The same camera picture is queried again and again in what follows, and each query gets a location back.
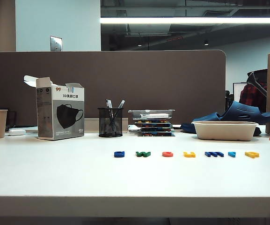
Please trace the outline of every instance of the barcode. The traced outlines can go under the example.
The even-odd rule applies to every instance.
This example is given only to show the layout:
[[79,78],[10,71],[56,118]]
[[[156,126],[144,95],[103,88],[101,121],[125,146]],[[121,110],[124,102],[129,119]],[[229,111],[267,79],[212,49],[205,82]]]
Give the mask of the barcode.
[[68,89],[68,93],[73,93],[73,87],[71,87],[71,88],[67,88]]

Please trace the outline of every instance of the face mask image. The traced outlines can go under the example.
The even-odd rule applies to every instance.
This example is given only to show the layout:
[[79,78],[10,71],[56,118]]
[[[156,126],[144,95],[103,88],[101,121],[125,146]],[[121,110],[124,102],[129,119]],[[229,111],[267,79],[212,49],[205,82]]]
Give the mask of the face mask image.
[[[76,116],[79,111],[82,111],[82,115],[79,119],[76,120]],[[71,104],[62,104],[57,107],[57,119],[59,121],[59,124],[64,129],[71,127],[73,124],[75,124],[76,121],[79,121],[82,118],[83,114],[84,111],[82,109],[74,109],[72,108]]]

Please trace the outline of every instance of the white wall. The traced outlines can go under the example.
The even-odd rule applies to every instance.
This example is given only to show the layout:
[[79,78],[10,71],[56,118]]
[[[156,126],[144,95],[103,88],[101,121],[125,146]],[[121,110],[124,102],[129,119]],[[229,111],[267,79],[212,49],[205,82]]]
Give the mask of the white wall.
[[50,51],[50,36],[63,51],[100,51],[99,0],[15,0],[16,50]]
[[245,82],[247,73],[267,68],[270,37],[230,45],[215,46],[226,54],[226,90],[233,92],[233,83]]

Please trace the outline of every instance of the wall plate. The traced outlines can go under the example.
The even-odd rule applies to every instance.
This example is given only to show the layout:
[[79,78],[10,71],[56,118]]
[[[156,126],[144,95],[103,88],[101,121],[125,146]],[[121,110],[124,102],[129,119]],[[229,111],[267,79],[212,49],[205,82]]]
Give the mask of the wall plate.
[[51,52],[61,52],[62,51],[62,38],[51,36]]

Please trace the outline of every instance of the clear plastic container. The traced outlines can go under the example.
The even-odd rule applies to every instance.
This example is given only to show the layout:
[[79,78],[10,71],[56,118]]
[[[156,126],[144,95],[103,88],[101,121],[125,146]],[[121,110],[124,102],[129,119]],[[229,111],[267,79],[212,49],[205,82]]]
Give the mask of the clear plastic container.
[[133,120],[152,120],[152,119],[170,119],[172,118],[172,112],[174,109],[166,110],[129,110],[129,113],[133,114]]

